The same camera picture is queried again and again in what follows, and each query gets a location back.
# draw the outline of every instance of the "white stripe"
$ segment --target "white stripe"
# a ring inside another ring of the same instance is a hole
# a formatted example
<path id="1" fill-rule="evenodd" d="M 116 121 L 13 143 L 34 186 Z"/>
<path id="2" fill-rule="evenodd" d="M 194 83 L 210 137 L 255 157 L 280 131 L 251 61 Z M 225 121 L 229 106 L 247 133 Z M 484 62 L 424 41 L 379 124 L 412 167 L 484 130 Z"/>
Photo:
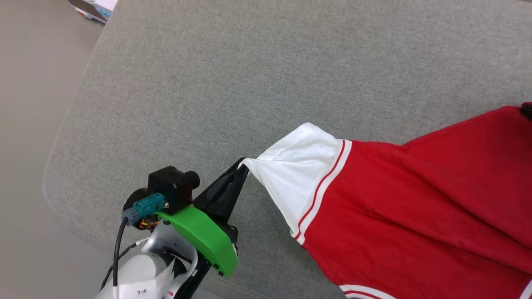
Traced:
<path id="1" fill-rule="evenodd" d="M 343 140 L 339 140 L 339 139 L 337 139 L 337 140 L 338 140 L 338 146 L 336 148 L 335 154 L 332 157 L 331 163 L 329 163 L 329 167 L 326 169 L 325 172 L 323 172 L 323 176 L 326 176 L 328 173 L 331 172 L 333 167 L 336 165 L 336 161 L 338 161 L 338 159 L 340 159 L 340 153 L 343 153 L 342 152 L 342 148 L 343 148 L 344 141 Z M 300 233 L 299 222 L 301 221 L 301 217 L 304 217 L 306 212 L 312 206 L 312 201 L 314 200 L 314 192 L 315 192 L 316 188 L 318 187 L 318 184 L 320 183 L 320 181 L 323 179 L 323 176 L 319 177 L 318 180 L 312 186 L 313 190 L 312 190 L 312 192 L 310 194 L 310 198 L 307 200 L 307 204 L 304 207 L 302 214 L 297 217 L 297 222 L 296 222 L 294 230 L 290 232 L 290 235 L 292 236 L 292 238 L 295 238 Z M 299 236 L 299 238 L 296 239 L 296 241 L 298 241 L 300 243 L 300 245 L 303 245 L 303 243 L 305 242 L 305 237 L 301 234 Z"/>
<path id="2" fill-rule="evenodd" d="M 268 190 L 291 232 L 297 231 L 301 217 L 310 209 L 316 186 L 338 159 L 338 145 L 342 143 L 341 139 L 305 123 L 257 159 L 242 161 Z"/>
<path id="3" fill-rule="evenodd" d="M 366 293 L 366 294 L 370 294 L 370 295 L 373 295 L 375 297 L 378 297 L 378 298 L 381 298 L 381 299 L 395 299 L 395 297 L 393 296 L 390 296 L 382 291 L 379 291 L 377 289 L 374 289 L 374 288 L 370 288 L 370 287 L 365 287 L 365 286 L 358 286 L 358 285 L 342 285 L 342 286 L 339 286 L 340 289 L 345 293 L 347 292 L 348 290 L 354 290 L 356 292 L 363 292 L 363 293 Z"/>
<path id="4" fill-rule="evenodd" d="M 303 222 L 301 222 L 301 225 L 299 227 L 299 229 L 301 231 L 301 235 L 299 236 L 298 239 L 296 239 L 296 241 L 298 241 L 299 244 L 301 244 L 301 245 L 303 245 L 303 243 L 305 243 L 305 232 L 306 232 L 306 229 L 309 227 L 309 225 L 312 222 L 312 220 L 314 220 L 314 217 L 316 217 L 316 214 L 318 214 L 318 210 L 320 209 L 321 201 L 323 200 L 323 195 L 325 194 L 325 191 L 327 190 L 327 188 L 329 187 L 331 182 L 340 173 L 340 171 L 342 170 L 342 168 L 345 165 L 345 161 L 347 161 L 347 157 L 349 156 L 349 152 L 351 151 L 351 146 L 352 146 L 353 142 L 350 141 L 350 140 L 344 140 L 344 142 L 345 142 L 344 151 L 343 151 L 342 155 L 339 157 L 338 164 L 333 169 L 332 173 L 329 174 L 329 176 L 326 177 L 325 180 L 323 180 L 323 182 L 321 183 L 320 188 L 318 189 L 318 192 L 316 194 L 316 202 L 314 203 L 314 206 L 312 207 L 310 212 L 306 215 L 306 217 L 303 220 Z"/>
<path id="5" fill-rule="evenodd" d="M 528 286 L 525 288 L 525 290 L 523 291 L 519 299 L 530 299 L 531 296 L 532 296 L 532 280 L 528 283 Z"/>
<path id="6" fill-rule="evenodd" d="M 345 297 L 346 298 L 357 298 L 357 299 L 375 299 L 373 297 L 362 295 L 362 294 L 357 294 L 357 293 L 350 293 L 350 294 L 345 295 Z"/>

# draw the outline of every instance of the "sofa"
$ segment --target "sofa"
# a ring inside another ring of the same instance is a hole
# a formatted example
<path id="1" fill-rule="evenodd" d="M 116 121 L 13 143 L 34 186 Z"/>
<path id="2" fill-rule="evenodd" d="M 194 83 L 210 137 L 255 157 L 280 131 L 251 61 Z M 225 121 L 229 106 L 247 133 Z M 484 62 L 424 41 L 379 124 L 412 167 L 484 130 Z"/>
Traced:
<path id="1" fill-rule="evenodd" d="M 197 195 L 305 122 L 401 144 L 519 105 L 532 96 L 529 7 L 120 1 L 57 135 L 44 198 L 111 254 L 124 201 L 162 167 L 196 171 Z M 230 224 L 237 270 L 213 271 L 200 288 L 225 299 L 345 297 L 251 176 Z M 128 229 L 123 244 L 143 237 Z"/>

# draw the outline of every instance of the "fabric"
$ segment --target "fabric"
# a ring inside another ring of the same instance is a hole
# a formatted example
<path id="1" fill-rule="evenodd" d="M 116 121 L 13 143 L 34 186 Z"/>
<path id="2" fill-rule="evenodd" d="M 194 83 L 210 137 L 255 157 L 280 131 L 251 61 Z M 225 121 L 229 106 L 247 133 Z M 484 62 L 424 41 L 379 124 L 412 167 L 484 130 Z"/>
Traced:
<path id="1" fill-rule="evenodd" d="M 306 123 L 243 164 L 347 297 L 530 298 L 532 121 L 519 108 L 403 146 L 331 137 Z"/>
<path id="2" fill-rule="evenodd" d="M 529 101 L 531 9 L 120 1 L 58 133 L 44 198 L 112 256 L 124 201 L 162 167 L 196 171 L 197 195 L 305 122 L 337 138 L 403 144 Z M 201 287 L 225 299 L 343 297 L 252 177 L 230 224 L 237 269 Z M 128 229 L 123 243 L 143 237 Z"/>

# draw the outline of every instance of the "wire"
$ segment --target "wire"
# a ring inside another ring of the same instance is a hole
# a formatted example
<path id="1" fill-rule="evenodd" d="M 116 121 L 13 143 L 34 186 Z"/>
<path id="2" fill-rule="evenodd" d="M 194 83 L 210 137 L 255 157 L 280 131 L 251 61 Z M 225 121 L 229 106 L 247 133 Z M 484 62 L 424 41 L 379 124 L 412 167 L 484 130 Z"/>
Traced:
<path id="1" fill-rule="evenodd" d="M 153 225 L 153 226 L 156 226 L 156 225 L 159 224 L 159 222 L 157 221 L 157 222 L 149 223 L 149 222 L 144 222 L 144 221 L 142 221 L 140 224 L 142 224 L 142 225 Z"/>
<path id="2" fill-rule="evenodd" d="M 120 225 L 120 228 L 118 230 L 117 235 L 117 242 L 114 244 L 114 256 L 113 256 L 113 293 L 116 293 L 118 289 L 118 259 L 120 256 L 120 243 L 122 242 L 122 235 L 124 234 L 124 229 L 126 228 L 126 224 L 128 223 L 128 219 L 124 218 L 122 219 L 122 224 Z"/>
<path id="3" fill-rule="evenodd" d="M 138 245 L 140 244 L 143 244 L 143 243 L 146 243 L 148 241 L 149 237 L 147 238 L 144 238 L 142 240 L 138 240 L 136 241 L 135 243 L 129 245 L 126 249 L 124 249 L 124 251 L 122 251 L 122 253 L 118 256 L 118 259 L 121 259 L 124 255 L 126 255 L 126 253 L 128 253 L 128 251 L 132 248 L 135 248 L 137 247 Z M 107 270 L 107 275 L 105 275 L 105 278 L 103 279 L 103 282 L 102 282 L 102 287 L 100 288 L 100 291 L 103 290 L 103 288 L 105 287 L 105 284 L 107 283 L 107 280 L 109 279 L 109 276 L 111 275 L 111 272 L 113 271 L 113 265 L 111 265 L 109 267 L 109 270 Z"/>
<path id="4" fill-rule="evenodd" d="M 121 259 L 124 255 L 126 255 L 126 253 L 128 253 L 128 251 L 132 248 L 135 248 L 137 247 L 137 243 L 133 243 L 131 245 L 129 245 L 126 249 L 124 249 L 124 251 L 122 251 L 122 253 L 118 256 L 118 259 Z M 100 290 L 103 290 L 103 287 L 105 287 L 105 284 L 107 283 L 107 280 L 109 279 L 109 276 L 111 275 L 111 272 L 113 272 L 113 265 L 111 265 L 109 267 L 109 270 L 107 271 L 107 275 L 105 275 L 105 278 L 103 279 L 103 282 L 102 282 L 102 287 L 100 288 Z"/>

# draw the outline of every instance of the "red stripe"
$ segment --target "red stripe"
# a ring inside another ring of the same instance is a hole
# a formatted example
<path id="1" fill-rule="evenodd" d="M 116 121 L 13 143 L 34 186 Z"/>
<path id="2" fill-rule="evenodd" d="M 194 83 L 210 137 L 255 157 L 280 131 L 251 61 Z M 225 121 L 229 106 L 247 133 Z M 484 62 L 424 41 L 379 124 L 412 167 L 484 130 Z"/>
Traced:
<path id="1" fill-rule="evenodd" d="M 340 157 L 342 156 L 342 153 L 344 153 L 344 147 L 345 147 L 345 140 L 342 140 L 342 150 L 340 151 L 340 154 L 338 155 L 338 159 L 336 159 L 336 163 L 332 167 L 331 171 L 329 171 L 329 173 L 326 174 L 321 179 L 320 183 L 316 187 L 316 191 L 314 192 L 314 198 L 312 199 L 312 205 L 310 206 L 309 210 L 305 213 L 305 215 L 303 215 L 303 217 L 301 217 L 301 220 L 297 224 L 297 227 L 299 228 L 299 232 L 295 236 L 295 239 L 299 238 L 299 236 L 301 235 L 301 223 L 303 222 L 303 220 L 305 220 L 305 217 L 310 213 L 310 211 L 314 207 L 314 204 L 316 203 L 316 196 L 318 195 L 318 190 L 320 189 L 321 183 L 323 183 L 323 181 L 334 171 L 334 169 L 336 168 L 336 165 L 338 165 L 338 161 L 340 161 Z"/>
<path id="2" fill-rule="evenodd" d="M 371 295 L 371 294 L 368 294 L 368 293 L 364 293 L 364 292 L 361 292 L 359 290 L 347 290 L 344 292 L 344 294 L 359 294 L 359 295 L 365 295 L 367 297 L 371 297 L 371 298 L 375 298 L 375 299 L 381 299 L 380 297 L 377 297 L 375 295 Z"/>

